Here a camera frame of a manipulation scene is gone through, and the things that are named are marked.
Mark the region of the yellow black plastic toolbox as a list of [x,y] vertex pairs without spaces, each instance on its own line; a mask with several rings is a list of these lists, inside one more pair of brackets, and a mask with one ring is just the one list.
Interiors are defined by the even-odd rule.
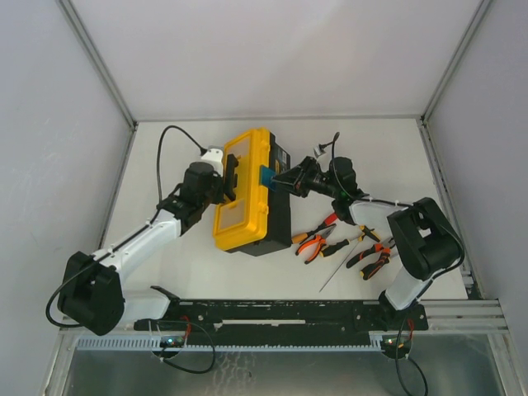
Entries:
[[238,160],[236,200],[216,206],[215,246],[260,257],[291,246],[290,195],[273,191],[272,177],[290,169],[290,154],[266,128],[247,130],[224,145]]

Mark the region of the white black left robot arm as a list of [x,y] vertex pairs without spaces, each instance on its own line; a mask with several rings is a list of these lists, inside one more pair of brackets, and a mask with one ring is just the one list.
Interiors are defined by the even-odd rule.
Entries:
[[98,336],[113,330],[125,313],[125,280],[157,250],[198,223],[210,205],[234,198],[238,160],[210,148],[189,165],[183,182],[156,205],[154,216],[107,249],[75,252],[61,286],[50,298],[59,312]]

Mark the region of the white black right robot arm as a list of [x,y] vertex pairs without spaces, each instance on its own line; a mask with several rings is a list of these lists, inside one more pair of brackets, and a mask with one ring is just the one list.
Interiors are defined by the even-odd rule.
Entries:
[[323,171],[316,158],[307,157],[272,176],[270,184],[293,196],[306,197],[312,191],[328,196],[339,220],[363,229],[363,236],[373,240],[373,245],[345,261],[352,268],[378,255],[361,269],[363,280],[377,275],[389,264],[392,253],[397,253],[402,267],[379,296],[388,312],[410,309],[437,278],[458,269],[465,260],[461,238],[435,200],[425,197],[406,204],[368,196],[358,186],[349,158],[332,158]]

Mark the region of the orange needle nose pliers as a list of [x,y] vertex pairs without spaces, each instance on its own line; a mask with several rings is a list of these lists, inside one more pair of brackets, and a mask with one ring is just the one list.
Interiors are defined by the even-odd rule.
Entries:
[[297,248],[295,255],[298,256],[308,248],[312,248],[312,254],[304,261],[305,265],[313,262],[322,248],[326,245],[328,236],[333,232],[334,227],[327,227],[326,229],[317,232],[313,237],[309,237],[306,241],[302,242]]

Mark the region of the black orange long screwdriver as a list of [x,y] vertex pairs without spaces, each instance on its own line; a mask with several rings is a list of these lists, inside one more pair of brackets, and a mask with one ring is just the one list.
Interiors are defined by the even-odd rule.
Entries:
[[359,243],[362,241],[362,237],[353,238],[353,239],[343,239],[342,241],[334,244],[328,244],[321,248],[320,256],[321,257],[330,257],[331,255],[335,254],[342,248],[350,245],[351,243]]

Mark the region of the yellow black small screwdriver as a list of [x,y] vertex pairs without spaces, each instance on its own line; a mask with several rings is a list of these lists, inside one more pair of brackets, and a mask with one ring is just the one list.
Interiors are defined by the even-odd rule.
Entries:
[[359,225],[359,230],[360,230],[360,234],[357,237],[357,241],[359,243],[363,242],[365,238],[368,238],[368,239],[374,241],[375,243],[379,243],[380,242],[380,237],[375,232],[374,229],[370,229],[366,225],[362,224],[362,225]]

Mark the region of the thin metal rod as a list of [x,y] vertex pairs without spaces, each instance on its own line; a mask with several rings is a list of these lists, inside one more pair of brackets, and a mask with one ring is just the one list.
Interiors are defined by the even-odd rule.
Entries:
[[329,277],[323,282],[323,285],[321,286],[321,288],[318,291],[319,293],[321,293],[324,290],[324,288],[328,285],[328,283],[332,280],[332,278],[337,274],[339,269],[347,262],[348,259],[351,258],[353,252],[356,250],[356,248],[357,248],[357,246],[359,244],[360,244],[360,242],[355,242],[353,244],[353,247],[349,251],[349,253],[346,256],[344,256],[344,258],[340,261],[340,263],[337,265],[337,267],[331,272]]

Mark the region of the black orange combination pliers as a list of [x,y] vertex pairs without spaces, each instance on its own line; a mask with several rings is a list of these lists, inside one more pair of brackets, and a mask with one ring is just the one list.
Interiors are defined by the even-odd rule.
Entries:
[[395,245],[394,238],[387,238],[383,242],[375,243],[349,259],[346,262],[346,269],[350,269],[370,257],[371,262],[363,266],[360,270],[361,278],[364,281],[368,281],[385,265],[389,264],[394,253]]

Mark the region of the red handled screwdriver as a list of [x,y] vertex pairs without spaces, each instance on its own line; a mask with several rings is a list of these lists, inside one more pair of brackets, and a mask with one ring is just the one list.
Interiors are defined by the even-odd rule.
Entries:
[[312,235],[315,235],[321,230],[324,230],[330,226],[332,226],[337,221],[337,215],[335,212],[332,212],[328,217],[326,217],[322,223],[320,223],[315,229],[307,232],[307,235],[310,237]]

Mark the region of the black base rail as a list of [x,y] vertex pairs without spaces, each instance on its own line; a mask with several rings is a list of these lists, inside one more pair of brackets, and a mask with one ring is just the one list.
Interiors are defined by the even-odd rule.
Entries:
[[198,324],[270,324],[300,321],[305,324],[350,324],[354,330],[396,331],[401,324],[418,331],[429,328],[425,308],[414,304],[403,312],[386,309],[368,300],[235,300],[181,299],[161,286],[155,295],[167,297],[163,321],[189,318]]

